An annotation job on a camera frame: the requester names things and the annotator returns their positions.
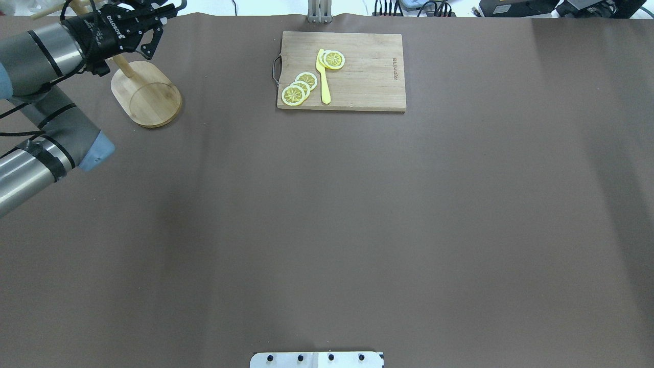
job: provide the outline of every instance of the wooden cutting board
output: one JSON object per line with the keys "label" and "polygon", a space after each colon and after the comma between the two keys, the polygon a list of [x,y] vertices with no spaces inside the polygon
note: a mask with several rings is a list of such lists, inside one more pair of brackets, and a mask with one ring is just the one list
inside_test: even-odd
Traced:
{"label": "wooden cutting board", "polygon": [[[318,50],[338,50],[345,56],[340,70],[327,70],[332,102],[320,98]],[[402,35],[380,33],[291,32],[282,35],[282,71],[277,91],[279,109],[406,111]],[[281,92],[295,77],[310,71],[318,86],[299,106],[288,106]]]}

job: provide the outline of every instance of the power strip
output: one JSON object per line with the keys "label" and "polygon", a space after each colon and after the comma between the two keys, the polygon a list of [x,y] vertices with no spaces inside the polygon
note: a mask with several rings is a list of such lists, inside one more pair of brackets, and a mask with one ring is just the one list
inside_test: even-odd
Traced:
{"label": "power strip", "polygon": [[250,368],[384,368],[382,352],[257,353]]}
{"label": "power strip", "polygon": [[[424,12],[424,13],[429,17],[436,16],[435,15],[436,12],[434,12],[434,11],[428,11],[428,12]],[[384,14],[378,14],[378,13],[374,12],[374,13],[372,13],[372,16],[385,16],[385,15]],[[398,13],[398,15],[386,15],[386,16],[404,16],[404,15]],[[456,14],[454,12],[452,12],[452,14],[449,16],[449,18],[454,18],[454,17],[456,17]]]}

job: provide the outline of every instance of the lemon slice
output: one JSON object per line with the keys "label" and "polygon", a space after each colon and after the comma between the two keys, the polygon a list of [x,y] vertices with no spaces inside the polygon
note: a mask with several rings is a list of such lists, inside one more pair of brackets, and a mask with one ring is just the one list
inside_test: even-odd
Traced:
{"label": "lemon slice", "polygon": [[290,85],[291,86],[300,86],[300,87],[302,87],[302,90],[304,90],[304,94],[305,94],[304,99],[306,100],[309,97],[309,95],[311,93],[311,86],[309,86],[309,83],[307,83],[305,81],[295,81],[295,82],[291,83]]}
{"label": "lemon slice", "polygon": [[318,85],[318,78],[316,77],[315,74],[305,71],[304,73],[298,74],[298,76],[295,78],[296,81],[303,81],[309,85],[309,89],[312,91],[316,88]]}
{"label": "lemon slice", "polygon": [[282,101],[289,106],[297,106],[304,102],[307,94],[302,87],[291,84],[282,91]]}
{"label": "lemon slice", "polygon": [[326,68],[333,70],[341,69],[345,65],[345,55],[336,50],[325,50],[320,60]]}

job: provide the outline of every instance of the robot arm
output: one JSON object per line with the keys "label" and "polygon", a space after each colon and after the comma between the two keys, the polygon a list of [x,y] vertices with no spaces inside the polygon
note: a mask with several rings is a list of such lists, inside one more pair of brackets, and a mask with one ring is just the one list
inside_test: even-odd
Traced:
{"label": "robot arm", "polygon": [[[91,170],[113,153],[114,145],[55,84],[84,66],[105,75],[109,67],[104,59],[123,52],[151,59],[163,25],[186,1],[178,8],[161,7],[166,0],[123,2],[133,10],[110,3],[0,40],[0,98],[14,105],[27,103],[23,114],[43,132],[0,158],[0,217],[73,168]],[[139,50],[149,30],[152,41]]]}

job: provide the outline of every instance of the brown paper backdrop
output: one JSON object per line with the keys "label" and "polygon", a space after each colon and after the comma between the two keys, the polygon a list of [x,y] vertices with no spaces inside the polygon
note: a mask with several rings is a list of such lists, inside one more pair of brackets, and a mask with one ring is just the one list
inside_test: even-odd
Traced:
{"label": "brown paper backdrop", "polygon": [[[62,85],[117,151],[0,220],[0,366],[654,365],[654,22],[305,19],[171,20],[157,130]],[[401,33],[407,112],[276,109],[284,30]]]}

